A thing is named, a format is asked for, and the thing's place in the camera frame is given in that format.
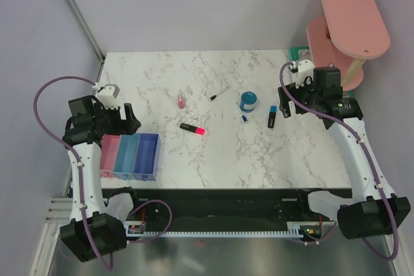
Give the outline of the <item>purple storage bin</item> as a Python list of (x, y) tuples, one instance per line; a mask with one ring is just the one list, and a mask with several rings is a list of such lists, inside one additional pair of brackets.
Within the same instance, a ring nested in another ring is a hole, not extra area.
[(139, 135), (133, 175), (137, 180), (155, 181), (158, 173), (161, 140), (158, 134)]

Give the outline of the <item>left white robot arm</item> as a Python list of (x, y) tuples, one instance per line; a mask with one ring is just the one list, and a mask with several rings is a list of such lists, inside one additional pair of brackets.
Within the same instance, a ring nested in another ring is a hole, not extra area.
[(69, 101), (71, 117), (62, 138), (72, 164), (72, 210), (69, 223), (60, 229), (62, 242), (81, 262), (101, 259), (124, 249), (126, 220), (137, 219), (142, 204), (133, 197), (131, 187), (117, 189), (104, 200), (100, 160), (106, 134), (120, 136), (136, 133), (141, 123), (130, 103), (110, 109), (93, 95)]

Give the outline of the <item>blue cap black highlighter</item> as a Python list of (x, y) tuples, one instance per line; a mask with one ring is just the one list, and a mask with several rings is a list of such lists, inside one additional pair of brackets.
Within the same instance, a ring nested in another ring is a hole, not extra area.
[(269, 110), (269, 115), (268, 115), (268, 123), (267, 123), (267, 127), (269, 129), (273, 129), (274, 125), (275, 125), (275, 121), (276, 121), (276, 113), (277, 113), (277, 107), (275, 105), (272, 105), (270, 107)]

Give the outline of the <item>light blue storage bin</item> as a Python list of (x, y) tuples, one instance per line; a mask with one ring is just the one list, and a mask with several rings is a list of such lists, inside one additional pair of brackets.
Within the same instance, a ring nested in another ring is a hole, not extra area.
[(136, 180), (134, 166), (136, 162), (140, 135), (122, 135), (113, 168), (115, 177), (121, 180)]

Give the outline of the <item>pink eraser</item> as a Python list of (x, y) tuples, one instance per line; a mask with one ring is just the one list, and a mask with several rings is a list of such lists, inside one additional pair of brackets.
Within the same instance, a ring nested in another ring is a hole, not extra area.
[(184, 96), (183, 95), (178, 95), (178, 106), (180, 109), (185, 108), (185, 102), (184, 102)]

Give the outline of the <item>black tip whiteboard marker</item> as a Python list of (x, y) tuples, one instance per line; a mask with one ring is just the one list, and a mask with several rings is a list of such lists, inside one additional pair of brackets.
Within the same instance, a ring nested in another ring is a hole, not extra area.
[(210, 96), (210, 101), (214, 101), (218, 96), (220, 96), (222, 93), (226, 92), (227, 90), (228, 90), (228, 87), (225, 87), (221, 89), (217, 94)]

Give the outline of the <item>blue round jar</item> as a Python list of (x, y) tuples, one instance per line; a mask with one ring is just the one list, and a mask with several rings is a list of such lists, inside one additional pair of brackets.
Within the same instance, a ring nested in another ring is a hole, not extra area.
[(243, 112), (252, 112), (257, 105), (257, 95), (254, 92), (246, 91), (241, 95), (240, 109)]

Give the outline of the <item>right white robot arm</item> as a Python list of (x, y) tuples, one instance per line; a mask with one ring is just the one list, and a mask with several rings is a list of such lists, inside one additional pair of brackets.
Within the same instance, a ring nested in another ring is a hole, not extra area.
[(367, 139), (361, 108), (355, 98), (346, 98), (340, 70), (329, 65), (315, 67), (309, 60), (290, 63), (296, 81), (281, 85), (279, 109), (290, 117), (290, 102), (296, 114), (311, 112), (323, 121), (334, 139), (351, 183), (352, 197), (329, 191), (313, 191), (296, 204), (303, 220), (318, 213), (338, 223), (347, 239), (390, 235), (411, 210), (406, 197), (396, 195), (379, 168)]

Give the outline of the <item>blue cap whiteboard marker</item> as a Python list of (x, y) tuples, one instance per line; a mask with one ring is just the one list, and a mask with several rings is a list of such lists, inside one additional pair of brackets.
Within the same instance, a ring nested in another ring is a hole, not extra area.
[(244, 112), (241, 110), (241, 108), (240, 108), (240, 106), (239, 106), (239, 104), (238, 104), (237, 102), (235, 102), (235, 106), (236, 106), (236, 108), (237, 108), (238, 112), (239, 112), (239, 113), (240, 113), (240, 115), (241, 115), (241, 118), (242, 118), (242, 120), (243, 120), (243, 123), (244, 123), (244, 124), (247, 124), (247, 123), (248, 123), (248, 119), (246, 118), (246, 116), (245, 116)]

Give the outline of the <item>pink storage bin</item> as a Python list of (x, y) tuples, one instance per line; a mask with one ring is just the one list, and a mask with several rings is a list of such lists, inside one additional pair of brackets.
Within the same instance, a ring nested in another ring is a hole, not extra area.
[(100, 176), (114, 178), (113, 169), (116, 163), (121, 136), (104, 135), (101, 142)]

